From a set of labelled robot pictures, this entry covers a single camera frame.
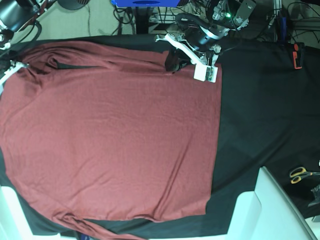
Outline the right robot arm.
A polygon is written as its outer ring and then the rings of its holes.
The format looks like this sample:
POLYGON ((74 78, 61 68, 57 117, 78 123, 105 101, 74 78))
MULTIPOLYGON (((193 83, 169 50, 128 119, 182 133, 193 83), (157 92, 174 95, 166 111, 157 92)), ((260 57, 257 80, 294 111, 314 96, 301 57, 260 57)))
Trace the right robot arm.
POLYGON ((0 91, 16 72, 29 65, 17 56, 33 47, 42 33, 38 18, 55 3, 54 0, 2 0, 0 2, 0 91), (31 26, 30 31, 12 44, 15 34, 31 26))

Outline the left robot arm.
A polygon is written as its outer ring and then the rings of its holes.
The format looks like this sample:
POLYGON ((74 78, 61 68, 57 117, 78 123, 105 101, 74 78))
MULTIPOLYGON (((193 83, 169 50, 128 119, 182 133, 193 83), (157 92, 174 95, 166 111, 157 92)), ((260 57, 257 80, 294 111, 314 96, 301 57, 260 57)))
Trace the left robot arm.
POLYGON ((186 65, 194 65, 195 80, 215 83, 219 71, 216 62, 228 51, 218 42, 230 31, 239 33, 246 27, 255 7, 254 0, 209 0, 205 20, 191 13, 177 14, 174 20, 183 32, 155 37, 156 42, 171 45, 164 65, 166 71, 177 72, 186 65))

